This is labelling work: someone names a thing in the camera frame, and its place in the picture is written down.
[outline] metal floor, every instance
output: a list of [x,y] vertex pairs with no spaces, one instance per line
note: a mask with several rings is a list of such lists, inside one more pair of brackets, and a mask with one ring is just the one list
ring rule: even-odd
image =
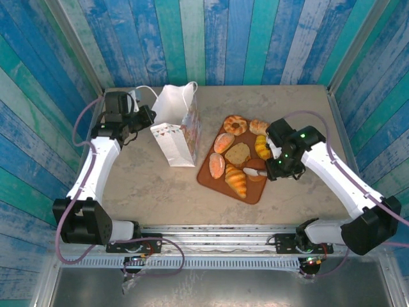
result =
[[[339,261],[328,259],[321,272]],[[170,278],[140,279],[127,295],[122,281],[119,269],[63,268],[51,306],[392,306],[379,263],[363,258],[350,258],[333,275],[314,281],[282,271],[183,270]]]

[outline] white paper bag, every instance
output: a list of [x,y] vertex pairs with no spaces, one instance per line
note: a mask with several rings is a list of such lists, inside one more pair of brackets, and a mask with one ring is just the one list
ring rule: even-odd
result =
[[165,85],[152,110],[151,131],[170,166],[195,166],[201,124],[195,92],[197,83]]

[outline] cutting board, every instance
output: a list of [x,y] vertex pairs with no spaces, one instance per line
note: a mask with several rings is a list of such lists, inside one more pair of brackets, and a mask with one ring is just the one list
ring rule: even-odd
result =
[[[246,120],[246,121],[247,121],[247,126],[249,127],[250,120]],[[235,142],[230,146],[230,148],[235,146],[237,143],[245,143],[250,148],[251,159],[257,159],[259,157],[256,153],[256,150],[254,149],[254,144],[256,142],[257,135],[251,133],[248,127],[247,127],[246,132],[244,132],[240,136],[235,137]],[[225,132],[226,131],[224,130],[223,123],[222,123],[222,127],[220,128],[219,133],[217,133],[217,135],[215,136],[215,140],[219,134],[225,133]],[[213,145],[214,145],[214,141],[209,149],[209,152],[207,153],[206,159],[204,160],[199,170],[199,173],[197,174],[197,181],[201,185],[208,187],[209,189],[212,189],[224,195],[230,196],[232,198],[240,200],[249,205],[257,204],[261,198],[261,195],[263,194],[263,190],[264,190],[264,186],[266,185],[267,177],[265,177],[265,179],[263,179],[262,181],[253,182],[246,175],[247,197],[246,198],[239,197],[239,195],[237,195],[229,187],[229,185],[224,181],[225,173],[223,173],[223,175],[219,179],[214,179],[212,175],[210,174],[209,158],[210,158],[210,155],[215,152],[213,149]]]

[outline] bread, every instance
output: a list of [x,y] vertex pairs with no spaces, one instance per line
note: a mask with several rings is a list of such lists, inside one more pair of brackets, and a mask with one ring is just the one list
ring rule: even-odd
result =
[[224,173],[224,159],[218,153],[212,153],[209,158],[210,174],[214,179],[219,179]]
[[235,167],[243,168],[244,163],[251,158],[250,148],[245,143],[236,144],[226,152],[224,158]]
[[254,149],[256,150],[258,156],[264,161],[271,158],[271,151],[266,147],[265,136],[257,136],[256,143],[254,144]]
[[257,134],[258,136],[267,136],[266,130],[269,126],[269,123],[262,122],[260,120],[252,120],[250,122],[250,132]]
[[224,120],[223,128],[226,132],[239,136],[247,131],[247,121],[239,115],[232,115]]
[[236,169],[233,165],[228,164],[226,166],[226,177],[224,179],[226,183],[236,192],[241,198],[246,198],[247,187],[245,182],[245,173]]
[[[265,171],[266,170],[266,162],[263,159],[251,159],[248,160],[245,163],[245,168],[253,168],[256,169],[258,171]],[[249,180],[254,181],[254,182],[259,182],[262,181],[263,179],[266,178],[266,176],[250,176],[247,175],[247,177],[249,178]]]
[[219,134],[215,140],[214,150],[218,154],[225,152],[235,141],[235,136],[232,133]]

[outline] blue wooden wall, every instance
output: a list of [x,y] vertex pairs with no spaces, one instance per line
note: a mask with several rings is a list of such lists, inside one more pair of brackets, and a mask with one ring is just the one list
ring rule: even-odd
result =
[[103,88],[328,84],[375,0],[60,0]]
[[[0,306],[28,306],[47,247],[52,203],[72,186],[75,120],[96,97],[44,0],[0,0]],[[77,139],[84,139],[89,112]]]
[[[361,177],[409,219],[409,1],[391,0],[336,92]],[[409,242],[399,224],[394,241]],[[409,279],[409,250],[395,251]]]

